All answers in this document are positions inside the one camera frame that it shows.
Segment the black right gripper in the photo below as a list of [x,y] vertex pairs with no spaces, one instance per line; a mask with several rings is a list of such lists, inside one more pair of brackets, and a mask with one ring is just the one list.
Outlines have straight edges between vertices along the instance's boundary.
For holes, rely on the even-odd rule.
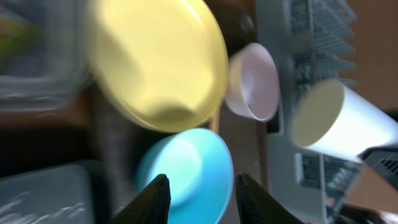
[[397,146],[370,147],[358,157],[397,190]]

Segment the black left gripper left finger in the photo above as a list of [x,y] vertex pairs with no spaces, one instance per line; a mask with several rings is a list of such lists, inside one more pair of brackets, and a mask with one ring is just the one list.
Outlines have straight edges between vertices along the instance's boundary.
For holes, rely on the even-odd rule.
[[170,202],[169,179],[159,174],[110,220],[110,224],[167,224]]

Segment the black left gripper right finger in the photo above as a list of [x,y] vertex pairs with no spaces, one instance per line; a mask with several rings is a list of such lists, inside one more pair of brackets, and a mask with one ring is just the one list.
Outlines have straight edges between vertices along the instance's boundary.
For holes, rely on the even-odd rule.
[[247,173],[236,176],[235,192],[240,224],[303,224]]

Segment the light blue bowl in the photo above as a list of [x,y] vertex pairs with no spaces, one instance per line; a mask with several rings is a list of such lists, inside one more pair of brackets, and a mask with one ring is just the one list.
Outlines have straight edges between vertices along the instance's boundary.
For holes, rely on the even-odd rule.
[[141,192],[159,174],[170,182],[169,223],[220,222],[231,199],[234,169],[218,134],[193,128],[156,142],[137,167],[137,190]]

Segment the white cup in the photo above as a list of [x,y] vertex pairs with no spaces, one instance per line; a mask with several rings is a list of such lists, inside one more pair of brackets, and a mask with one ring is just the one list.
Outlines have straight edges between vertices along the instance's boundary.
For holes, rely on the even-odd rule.
[[298,101],[290,138],[299,148],[360,162],[367,148],[397,145],[397,121],[338,80],[324,80]]

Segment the wooden chopstick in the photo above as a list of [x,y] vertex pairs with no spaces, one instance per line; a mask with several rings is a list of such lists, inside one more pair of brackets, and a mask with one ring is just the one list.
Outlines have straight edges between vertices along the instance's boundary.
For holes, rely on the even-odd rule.
[[219,133],[220,130],[220,109],[218,109],[213,117],[209,121],[209,129],[212,130],[215,133]]

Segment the pink bowl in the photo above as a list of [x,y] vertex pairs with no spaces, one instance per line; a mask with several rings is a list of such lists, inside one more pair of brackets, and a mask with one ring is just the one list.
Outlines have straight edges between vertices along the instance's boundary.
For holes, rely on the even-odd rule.
[[277,67],[265,47],[250,43],[229,59],[225,103],[233,113],[267,122],[276,114],[279,101]]

